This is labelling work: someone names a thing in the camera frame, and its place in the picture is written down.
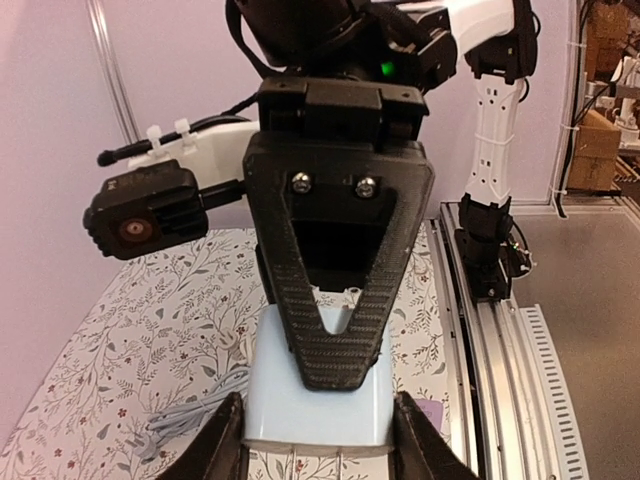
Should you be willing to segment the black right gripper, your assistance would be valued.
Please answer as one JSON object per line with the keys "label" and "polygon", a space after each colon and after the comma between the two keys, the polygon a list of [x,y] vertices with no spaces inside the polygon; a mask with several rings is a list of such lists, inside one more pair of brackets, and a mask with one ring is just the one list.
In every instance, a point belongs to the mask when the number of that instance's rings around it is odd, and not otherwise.
{"label": "black right gripper", "polygon": [[422,94],[272,77],[257,103],[271,133],[253,135],[243,169],[270,298],[296,317],[312,305],[387,322],[434,179],[415,141]]}

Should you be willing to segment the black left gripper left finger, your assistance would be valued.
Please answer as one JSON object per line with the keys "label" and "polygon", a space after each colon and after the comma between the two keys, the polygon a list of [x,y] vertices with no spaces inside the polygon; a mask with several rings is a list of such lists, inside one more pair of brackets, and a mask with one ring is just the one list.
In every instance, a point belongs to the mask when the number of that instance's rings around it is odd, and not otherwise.
{"label": "black left gripper left finger", "polygon": [[248,478],[249,449],[243,444],[244,404],[229,393],[161,480],[241,480]]}

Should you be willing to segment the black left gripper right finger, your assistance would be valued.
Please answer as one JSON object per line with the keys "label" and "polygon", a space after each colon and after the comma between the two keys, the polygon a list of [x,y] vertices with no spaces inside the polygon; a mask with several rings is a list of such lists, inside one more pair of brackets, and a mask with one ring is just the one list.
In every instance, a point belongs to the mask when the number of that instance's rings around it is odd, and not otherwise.
{"label": "black left gripper right finger", "polygon": [[455,455],[406,391],[400,391],[394,397],[392,434],[393,449],[388,456],[389,479],[478,479]]}

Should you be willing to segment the purple power strip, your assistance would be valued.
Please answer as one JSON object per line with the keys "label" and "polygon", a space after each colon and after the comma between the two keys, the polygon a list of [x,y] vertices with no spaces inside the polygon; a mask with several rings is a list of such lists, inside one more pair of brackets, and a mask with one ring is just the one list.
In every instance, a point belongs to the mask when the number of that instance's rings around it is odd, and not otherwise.
{"label": "purple power strip", "polygon": [[444,404],[441,401],[419,398],[416,400],[417,405],[431,422],[439,435],[442,435],[444,421]]}

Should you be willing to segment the light blue plug adapter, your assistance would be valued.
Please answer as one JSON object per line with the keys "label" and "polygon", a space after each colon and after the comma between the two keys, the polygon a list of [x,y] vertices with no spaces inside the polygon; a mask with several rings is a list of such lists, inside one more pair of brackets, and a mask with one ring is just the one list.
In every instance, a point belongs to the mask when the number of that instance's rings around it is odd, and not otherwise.
{"label": "light blue plug adapter", "polygon": [[256,450],[373,457],[392,448],[390,324],[354,310],[266,307],[244,401]]}

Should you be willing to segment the floral patterned table mat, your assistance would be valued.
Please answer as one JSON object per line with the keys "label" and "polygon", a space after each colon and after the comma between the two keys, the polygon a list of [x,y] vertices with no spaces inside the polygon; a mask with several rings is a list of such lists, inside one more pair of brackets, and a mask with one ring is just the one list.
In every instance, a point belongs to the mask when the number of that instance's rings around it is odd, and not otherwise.
{"label": "floral patterned table mat", "polygon": [[[463,455],[455,365],[424,225],[391,315],[393,385],[444,404],[442,436]],[[201,400],[253,357],[266,301],[249,229],[129,262],[72,335],[6,445],[1,479],[155,479],[197,432],[149,462],[135,453],[147,421]],[[249,479],[386,479],[384,458],[251,452]]]}

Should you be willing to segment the aluminium front rail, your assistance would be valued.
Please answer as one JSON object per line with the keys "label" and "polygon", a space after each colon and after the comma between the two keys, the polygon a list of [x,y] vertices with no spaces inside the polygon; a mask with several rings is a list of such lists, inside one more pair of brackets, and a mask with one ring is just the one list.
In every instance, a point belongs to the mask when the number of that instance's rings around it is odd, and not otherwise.
{"label": "aluminium front rail", "polygon": [[458,207],[444,203],[432,220],[434,264],[448,295],[452,341],[472,387],[465,389],[463,448],[485,479],[586,479],[577,418],[560,360],[539,305],[515,298],[476,303],[454,245]]}

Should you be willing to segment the left aluminium frame post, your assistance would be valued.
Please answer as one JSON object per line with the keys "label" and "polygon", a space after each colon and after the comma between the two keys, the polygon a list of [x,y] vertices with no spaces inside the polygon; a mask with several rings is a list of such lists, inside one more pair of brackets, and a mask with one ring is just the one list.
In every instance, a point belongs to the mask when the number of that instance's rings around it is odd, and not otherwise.
{"label": "left aluminium frame post", "polygon": [[119,128],[126,142],[137,142],[141,139],[141,135],[119,68],[116,50],[109,34],[104,4],[99,0],[87,0],[85,5],[89,15],[98,60]]}

